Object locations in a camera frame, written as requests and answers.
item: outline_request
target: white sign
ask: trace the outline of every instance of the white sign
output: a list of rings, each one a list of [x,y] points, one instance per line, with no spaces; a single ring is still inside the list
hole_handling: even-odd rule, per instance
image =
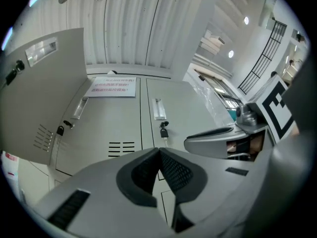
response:
[[[295,125],[292,114],[281,97],[286,89],[287,86],[283,80],[275,76],[249,101],[257,104],[276,143],[287,137]]]
[[[136,77],[96,77],[85,97],[135,97]]]

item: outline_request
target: door handle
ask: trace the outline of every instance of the door handle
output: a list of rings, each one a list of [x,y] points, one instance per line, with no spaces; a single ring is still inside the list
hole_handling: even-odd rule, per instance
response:
[[[76,110],[75,110],[75,112],[73,114],[72,119],[77,119],[77,120],[80,119],[81,114],[82,114],[82,112],[83,112],[88,100],[89,100],[88,97],[84,97],[84,98],[82,98],[80,100],[80,102],[78,103],[77,108],[76,108]]]
[[[166,113],[161,99],[152,99],[155,120],[166,120]]]

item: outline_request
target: black railing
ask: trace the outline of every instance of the black railing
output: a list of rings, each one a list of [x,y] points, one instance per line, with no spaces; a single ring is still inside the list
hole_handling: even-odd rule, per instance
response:
[[[275,22],[271,35],[262,54],[260,55],[250,73],[246,76],[246,78],[238,87],[238,89],[240,89],[244,94],[247,94],[252,89],[252,87],[261,78],[261,76],[271,63],[279,45],[281,44],[285,30],[285,24],[278,21]]]

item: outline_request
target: ventilation slot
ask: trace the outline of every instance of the ventilation slot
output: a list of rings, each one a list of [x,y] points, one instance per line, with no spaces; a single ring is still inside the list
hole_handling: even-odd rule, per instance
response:
[[[42,149],[46,152],[50,151],[53,133],[40,124],[34,139],[33,146]]]
[[[240,176],[246,176],[248,174],[248,170],[244,170],[244,169],[237,169],[237,168],[227,168],[226,169],[227,172],[231,172]]]
[[[48,219],[50,223],[65,230],[86,202],[90,193],[77,190]]]
[[[134,152],[134,142],[109,142],[108,157],[120,157],[122,155]]]

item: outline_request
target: metal cabinet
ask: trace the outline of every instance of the metal cabinet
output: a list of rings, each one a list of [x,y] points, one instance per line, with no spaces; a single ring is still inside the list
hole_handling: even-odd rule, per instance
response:
[[[22,200],[32,208],[50,190],[49,176],[23,159],[19,159],[18,180]]]
[[[155,120],[153,100],[160,100],[169,125],[166,127],[169,138],[167,146],[186,151],[186,137],[216,128],[216,124],[188,82],[173,82],[147,79],[147,90],[151,112],[151,123],[155,147],[166,147],[160,136],[160,123]]]
[[[140,78],[135,97],[89,98],[80,116],[72,119],[79,101],[92,83],[87,80],[69,105],[57,152],[56,169],[74,175],[84,167],[142,149]]]
[[[24,64],[24,70],[0,89],[0,149],[29,161],[50,164],[60,120],[87,79],[83,32],[83,28],[56,32],[3,58],[0,71],[5,75],[16,68],[18,60]],[[44,46],[49,39],[56,41]],[[26,50],[38,48],[35,58],[46,47],[56,50],[32,64]]]

